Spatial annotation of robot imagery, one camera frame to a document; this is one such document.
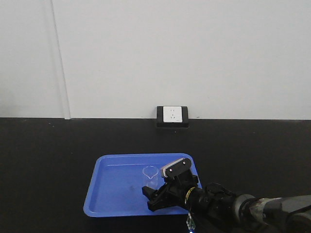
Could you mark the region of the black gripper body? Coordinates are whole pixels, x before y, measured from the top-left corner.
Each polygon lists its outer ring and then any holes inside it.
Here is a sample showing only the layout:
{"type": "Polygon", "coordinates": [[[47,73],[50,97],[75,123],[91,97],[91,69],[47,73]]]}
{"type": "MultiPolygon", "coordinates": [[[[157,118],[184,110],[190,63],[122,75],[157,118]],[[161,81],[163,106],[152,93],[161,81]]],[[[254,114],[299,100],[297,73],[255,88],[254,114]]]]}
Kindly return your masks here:
{"type": "Polygon", "coordinates": [[[174,179],[164,180],[168,188],[165,194],[157,199],[178,199],[181,202],[179,207],[184,209],[202,208],[202,189],[198,187],[198,177],[190,169],[174,179]]]}

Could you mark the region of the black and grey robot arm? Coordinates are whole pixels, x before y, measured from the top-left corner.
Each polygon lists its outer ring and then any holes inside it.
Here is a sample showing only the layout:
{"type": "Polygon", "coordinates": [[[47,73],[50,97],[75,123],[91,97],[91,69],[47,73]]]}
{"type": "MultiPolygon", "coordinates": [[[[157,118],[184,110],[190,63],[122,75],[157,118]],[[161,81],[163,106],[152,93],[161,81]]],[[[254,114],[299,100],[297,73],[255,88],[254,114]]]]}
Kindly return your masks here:
{"type": "Polygon", "coordinates": [[[225,233],[243,229],[259,233],[273,226],[281,233],[309,233],[311,231],[311,197],[256,198],[236,194],[217,183],[204,189],[198,177],[187,170],[174,178],[166,177],[158,190],[148,186],[142,193],[148,198],[148,209],[157,211],[179,206],[188,212],[186,224],[194,232],[196,224],[207,220],[225,233]]]}

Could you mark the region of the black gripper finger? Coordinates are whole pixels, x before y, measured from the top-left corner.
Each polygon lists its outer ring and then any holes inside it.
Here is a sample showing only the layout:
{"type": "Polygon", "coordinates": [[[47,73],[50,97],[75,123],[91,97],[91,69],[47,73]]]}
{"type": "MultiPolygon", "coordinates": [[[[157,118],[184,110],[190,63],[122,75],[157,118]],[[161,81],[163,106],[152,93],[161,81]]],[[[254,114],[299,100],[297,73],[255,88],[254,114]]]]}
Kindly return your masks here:
{"type": "Polygon", "coordinates": [[[180,206],[181,202],[178,199],[154,199],[147,202],[148,209],[150,211],[157,211],[174,206],[180,206]]]}
{"type": "Polygon", "coordinates": [[[142,187],[142,194],[147,198],[159,198],[165,194],[167,188],[168,186],[166,184],[161,186],[159,189],[144,186],[142,187]]]}

